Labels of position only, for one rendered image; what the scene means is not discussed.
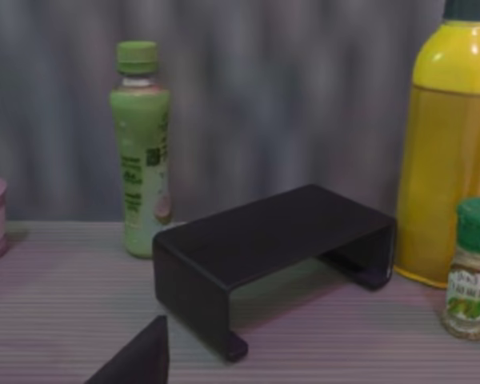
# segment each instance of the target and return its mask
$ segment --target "table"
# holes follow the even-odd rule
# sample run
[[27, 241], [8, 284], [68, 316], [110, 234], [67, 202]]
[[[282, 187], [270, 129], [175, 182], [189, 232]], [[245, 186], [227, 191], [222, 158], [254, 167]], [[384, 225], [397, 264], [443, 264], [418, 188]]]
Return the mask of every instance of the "table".
[[[156, 315], [149, 261], [118, 223], [13, 222], [0, 259], [0, 384], [82, 383]], [[170, 384], [474, 383], [480, 343], [438, 323], [444, 292], [372, 293], [308, 261], [234, 294], [247, 358], [222, 362], [169, 316]]]

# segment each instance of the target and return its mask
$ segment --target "green jar lid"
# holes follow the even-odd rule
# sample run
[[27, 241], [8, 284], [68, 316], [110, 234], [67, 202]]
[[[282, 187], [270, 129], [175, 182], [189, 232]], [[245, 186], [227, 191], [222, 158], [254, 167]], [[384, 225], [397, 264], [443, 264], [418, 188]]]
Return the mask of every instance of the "green jar lid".
[[122, 74], [152, 74], [158, 69], [155, 42], [120, 42], [117, 53], [118, 71]]
[[460, 247], [480, 253], [480, 198], [468, 198], [457, 209], [457, 237]]
[[446, 0], [444, 19], [480, 22], [480, 0]]

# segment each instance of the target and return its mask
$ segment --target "gray backdrop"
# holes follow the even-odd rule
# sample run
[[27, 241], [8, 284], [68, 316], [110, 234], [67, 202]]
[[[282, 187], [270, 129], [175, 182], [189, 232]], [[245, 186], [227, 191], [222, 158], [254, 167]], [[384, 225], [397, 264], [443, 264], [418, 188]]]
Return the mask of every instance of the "gray backdrop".
[[124, 39], [160, 45], [180, 218], [308, 182], [393, 212], [412, 65], [443, 3], [0, 0], [9, 217], [122, 217], [107, 95]]

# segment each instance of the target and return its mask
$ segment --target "yellow bottle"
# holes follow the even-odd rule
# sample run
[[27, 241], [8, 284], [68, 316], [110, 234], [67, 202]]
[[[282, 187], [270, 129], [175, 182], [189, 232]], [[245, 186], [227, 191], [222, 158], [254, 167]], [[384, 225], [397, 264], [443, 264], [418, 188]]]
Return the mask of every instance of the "yellow bottle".
[[447, 0], [413, 75], [396, 271], [446, 288], [455, 207], [480, 196], [480, 0]]

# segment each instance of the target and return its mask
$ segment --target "green bottle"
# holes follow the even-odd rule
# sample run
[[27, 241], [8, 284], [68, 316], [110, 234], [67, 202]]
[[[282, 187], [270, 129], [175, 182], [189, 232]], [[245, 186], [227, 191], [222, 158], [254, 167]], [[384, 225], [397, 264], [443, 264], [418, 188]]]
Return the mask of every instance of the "green bottle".
[[156, 83], [154, 42], [118, 44], [120, 86], [110, 94], [124, 188], [124, 243], [151, 258], [151, 241], [171, 222], [167, 177], [170, 94]]

